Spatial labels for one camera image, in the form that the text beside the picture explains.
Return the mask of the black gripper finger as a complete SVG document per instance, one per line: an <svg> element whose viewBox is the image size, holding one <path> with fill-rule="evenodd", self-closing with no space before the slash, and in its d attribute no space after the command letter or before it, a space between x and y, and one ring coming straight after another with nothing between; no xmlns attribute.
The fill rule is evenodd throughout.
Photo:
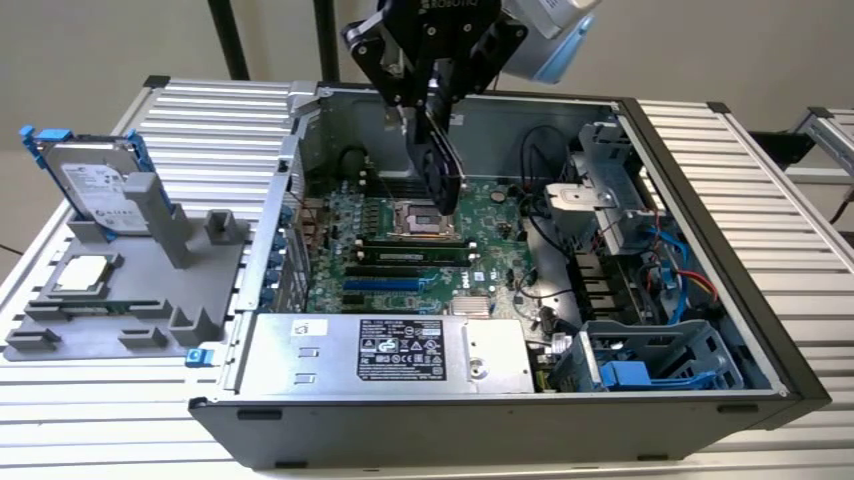
<svg viewBox="0 0 854 480"><path fill-rule="evenodd" d="M341 38L352 59L385 104L401 112L406 143L426 143L426 88L430 60L421 55L424 22L417 7L380 7L350 22Z"/></svg>
<svg viewBox="0 0 854 480"><path fill-rule="evenodd" d="M481 94L498 75L528 34L514 20L496 20L480 38L457 48L448 61L438 64L433 120L448 121L453 105L470 94Z"/></svg>

